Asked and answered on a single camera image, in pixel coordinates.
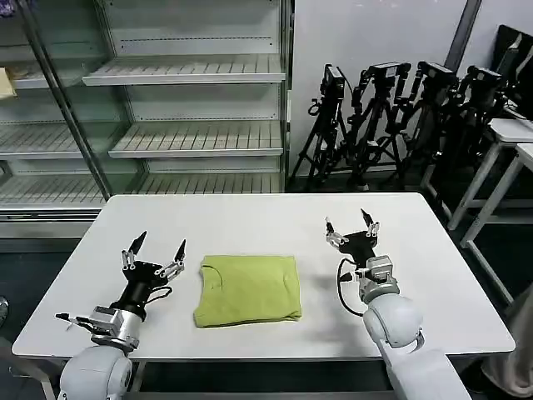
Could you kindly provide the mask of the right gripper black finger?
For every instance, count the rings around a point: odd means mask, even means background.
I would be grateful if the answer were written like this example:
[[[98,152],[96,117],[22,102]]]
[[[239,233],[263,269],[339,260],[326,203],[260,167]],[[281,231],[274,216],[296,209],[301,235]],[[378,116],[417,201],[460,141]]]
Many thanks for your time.
[[[364,209],[361,209],[361,215],[367,226],[366,237],[377,238],[380,229],[380,223],[375,221],[371,214],[366,212]]]
[[[326,217],[326,241],[334,248],[339,248],[348,243],[348,239],[338,233],[332,225],[330,218]]]

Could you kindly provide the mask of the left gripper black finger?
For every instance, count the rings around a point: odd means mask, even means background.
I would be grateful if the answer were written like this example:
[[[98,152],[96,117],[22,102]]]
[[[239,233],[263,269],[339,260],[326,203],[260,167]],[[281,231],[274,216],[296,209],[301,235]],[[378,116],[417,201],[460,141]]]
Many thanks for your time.
[[[187,240],[183,239],[173,260],[166,266],[160,267],[154,272],[160,278],[175,278],[184,270],[184,259]]]
[[[135,238],[128,250],[122,250],[122,270],[134,270],[136,255],[141,249],[143,242],[146,238],[147,232],[144,231],[139,237]]]

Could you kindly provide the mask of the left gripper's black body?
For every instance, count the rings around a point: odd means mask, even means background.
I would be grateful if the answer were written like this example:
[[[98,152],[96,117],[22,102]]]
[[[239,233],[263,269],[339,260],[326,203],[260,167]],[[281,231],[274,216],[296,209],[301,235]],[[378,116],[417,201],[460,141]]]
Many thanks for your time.
[[[135,261],[133,269],[123,270],[127,285],[121,297],[111,304],[111,308],[130,313],[145,313],[145,306],[152,292],[167,285],[167,279],[156,274],[158,264]]]

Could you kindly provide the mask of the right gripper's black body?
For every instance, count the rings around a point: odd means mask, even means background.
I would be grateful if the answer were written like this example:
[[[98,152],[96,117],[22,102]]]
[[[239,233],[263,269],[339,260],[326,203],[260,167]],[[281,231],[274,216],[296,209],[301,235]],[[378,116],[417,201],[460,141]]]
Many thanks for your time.
[[[370,258],[374,258],[374,247],[377,245],[377,236],[372,236],[367,231],[360,231],[345,236],[346,242],[338,249],[342,254],[348,254],[359,268],[364,268]]]

